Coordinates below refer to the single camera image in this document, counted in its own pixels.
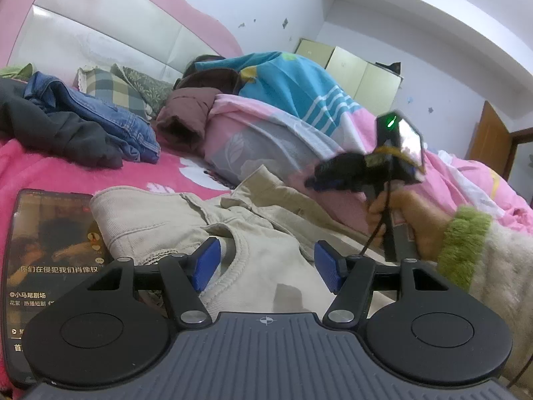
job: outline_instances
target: smartphone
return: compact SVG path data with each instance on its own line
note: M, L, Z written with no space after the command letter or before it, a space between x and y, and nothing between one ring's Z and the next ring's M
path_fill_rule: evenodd
M18 194L2 270L4 362L18 388L35 382L22 350L26 324L111 261L91 197L33 189Z

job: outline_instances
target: headboard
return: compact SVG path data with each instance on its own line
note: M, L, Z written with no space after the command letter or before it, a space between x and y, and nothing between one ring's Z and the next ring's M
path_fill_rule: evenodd
M241 55L185 0L0 0L0 67L33 63L71 83L79 67L125 65L174 82L201 54Z

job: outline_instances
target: blue blanket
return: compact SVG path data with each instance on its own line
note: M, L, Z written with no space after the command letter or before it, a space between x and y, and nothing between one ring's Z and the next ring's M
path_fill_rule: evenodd
M231 68L246 84L239 96L266 102L331 136L341 116L361 108L322 67L290 53L255 53L198 62L196 69Z

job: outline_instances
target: pillow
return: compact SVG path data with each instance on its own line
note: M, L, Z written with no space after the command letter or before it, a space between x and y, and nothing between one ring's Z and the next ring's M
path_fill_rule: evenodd
M165 101L169 94L172 92L172 84L168 82L159 81L155 78L146 75L145 73L136 71L132 68L122 66L119 68L117 65L111 67L111 73L121 77L135 90L139 92L143 100L151 106L151 117L157 117L161 108L165 105Z
M78 69L78 89L104 102L121 106L143 120L150 120L152 109L126 81L100 68Z

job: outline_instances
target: denim jacket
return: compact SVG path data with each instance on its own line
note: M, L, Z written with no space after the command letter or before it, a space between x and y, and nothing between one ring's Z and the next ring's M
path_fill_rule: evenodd
M161 148L154 130L140 117L69 88L56 77L35 72L28 81L24 98L45 113L73 111L84 120L97 122L128 161L155 164L159 159Z

